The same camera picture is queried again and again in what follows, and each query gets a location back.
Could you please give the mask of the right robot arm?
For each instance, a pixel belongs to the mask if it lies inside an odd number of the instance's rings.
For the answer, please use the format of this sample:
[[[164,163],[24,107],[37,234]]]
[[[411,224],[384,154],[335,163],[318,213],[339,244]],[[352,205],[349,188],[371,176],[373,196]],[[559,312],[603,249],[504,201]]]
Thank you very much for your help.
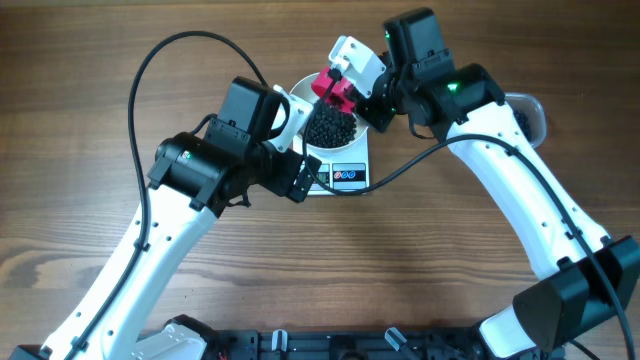
[[[429,128],[494,199],[537,276],[480,323],[489,356],[552,352],[610,318],[631,343],[625,311],[639,279],[638,243],[613,240],[573,201],[489,73],[478,64],[454,65],[431,9],[390,18],[384,31],[384,70],[366,90],[361,115],[379,130],[395,115]]]

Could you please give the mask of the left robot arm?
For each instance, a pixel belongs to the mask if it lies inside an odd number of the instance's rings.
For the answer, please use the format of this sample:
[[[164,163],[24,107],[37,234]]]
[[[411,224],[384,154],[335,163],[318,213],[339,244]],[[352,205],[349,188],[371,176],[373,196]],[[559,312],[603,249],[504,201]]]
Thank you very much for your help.
[[[216,334],[187,316],[140,333],[191,248],[233,198],[259,184],[305,199],[320,163],[290,149],[312,105],[281,87],[238,77],[204,138],[183,132],[158,148],[150,183],[112,256],[74,312],[41,345],[19,345],[14,359],[204,359]]]

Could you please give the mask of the white digital kitchen scale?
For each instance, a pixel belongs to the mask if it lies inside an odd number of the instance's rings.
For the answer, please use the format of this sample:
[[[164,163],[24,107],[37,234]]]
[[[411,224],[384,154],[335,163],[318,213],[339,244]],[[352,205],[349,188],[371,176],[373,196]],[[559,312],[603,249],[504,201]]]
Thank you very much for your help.
[[[322,162],[316,177],[322,184],[334,190],[354,191],[365,188],[370,181],[368,130],[355,145],[345,150],[309,150]]]

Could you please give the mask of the clear plastic bean container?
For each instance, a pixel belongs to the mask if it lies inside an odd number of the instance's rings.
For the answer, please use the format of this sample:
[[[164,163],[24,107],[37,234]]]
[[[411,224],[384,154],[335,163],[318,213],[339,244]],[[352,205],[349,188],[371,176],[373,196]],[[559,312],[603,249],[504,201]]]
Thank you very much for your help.
[[[514,92],[506,93],[505,100],[529,144],[539,147],[547,136],[546,116],[540,101],[532,95]]]

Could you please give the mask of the white bowl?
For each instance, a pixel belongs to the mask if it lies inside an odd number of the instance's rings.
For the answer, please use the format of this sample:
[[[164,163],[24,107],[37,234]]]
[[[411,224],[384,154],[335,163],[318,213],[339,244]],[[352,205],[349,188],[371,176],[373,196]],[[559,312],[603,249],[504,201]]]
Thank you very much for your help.
[[[304,87],[304,88],[310,88],[311,89],[311,83],[312,81],[317,77],[319,73],[312,73],[311,75],[308,75],[306,77],[304,77],[302,80],[300,80],[291,90],[291,92],[297,87]],[[355,135],[355,139],[353,141],[351,141],[348,145],[339,147],[339,148],[333,148],[333,149],[325,149],[325,148],[318,148],[315,146],[311,146],[308,143],[308,147],[309,150],[326,150],[326,151],[338,151],[338,150],[345,150],[346,148],[348,148],[351,145],[355,145],[356,141],[360,140],[365,134],[366,131],[368,130],[368,126],[366,125],[366,123],[364,122],[364,120],[362,120],[359,116],[352,114],[355,118],[356,118],[356,125],[357,125],[357,132]]]

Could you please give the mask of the pink measuring scoop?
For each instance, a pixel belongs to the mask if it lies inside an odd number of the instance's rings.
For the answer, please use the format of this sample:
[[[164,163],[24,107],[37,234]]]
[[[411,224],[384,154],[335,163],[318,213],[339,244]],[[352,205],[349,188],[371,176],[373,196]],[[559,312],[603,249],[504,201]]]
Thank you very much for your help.
[[[312,91],[322,98],[329,86],[332,78],[329,76],[329,67],[325,67],[311,83]],[[327,95],[325,102],[336,107],[343,113],[351,114],[355,108],[355,86],[347,79],[341,78]]]

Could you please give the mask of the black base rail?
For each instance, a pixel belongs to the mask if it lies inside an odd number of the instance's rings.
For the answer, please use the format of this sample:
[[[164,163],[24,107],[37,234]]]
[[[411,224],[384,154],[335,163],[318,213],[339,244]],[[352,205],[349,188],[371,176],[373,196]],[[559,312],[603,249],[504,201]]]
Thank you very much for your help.
[[[187,315],[165,323],[193,330],[204,341],[202,359],[491,359],[472,328],[430,328],[393,337],[389,330],[351,332],[273,332],[215,330]]]

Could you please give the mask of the black beans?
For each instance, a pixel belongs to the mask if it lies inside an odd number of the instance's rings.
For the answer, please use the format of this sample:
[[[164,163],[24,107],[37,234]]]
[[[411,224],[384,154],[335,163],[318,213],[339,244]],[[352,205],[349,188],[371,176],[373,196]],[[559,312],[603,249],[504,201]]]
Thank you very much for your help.
[[[356,132],[356,118],[352,114],[323,104],[311,120],[306,141],[318,148],[339,148],[353,141]]]

